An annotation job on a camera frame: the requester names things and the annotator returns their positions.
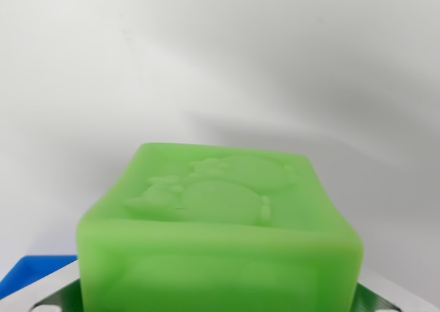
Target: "embossed animal design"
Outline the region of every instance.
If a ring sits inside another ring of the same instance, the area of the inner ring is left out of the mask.
[[[131,213],[156,221],[205,221],[266,226],[271,221],[270,192],[295,181],[290,165],[233,155],[190,164],[184,177],[153,177],[141,197],[124,202]]]

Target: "green soap bar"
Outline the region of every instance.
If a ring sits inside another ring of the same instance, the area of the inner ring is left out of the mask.
[[[78,226],[86,312],[348,312],[362,243],[301,155],[145,144]]]

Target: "white backdrop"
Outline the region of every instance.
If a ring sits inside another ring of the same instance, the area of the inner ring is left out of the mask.
[[[440,0],[0,0],[0,277],[75,252],[143,142],[308,156],[440,305]]]

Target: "blue object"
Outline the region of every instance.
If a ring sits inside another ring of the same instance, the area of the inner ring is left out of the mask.
[[[24,256],[0,282],[0,299],[76,260],[76,256]]]

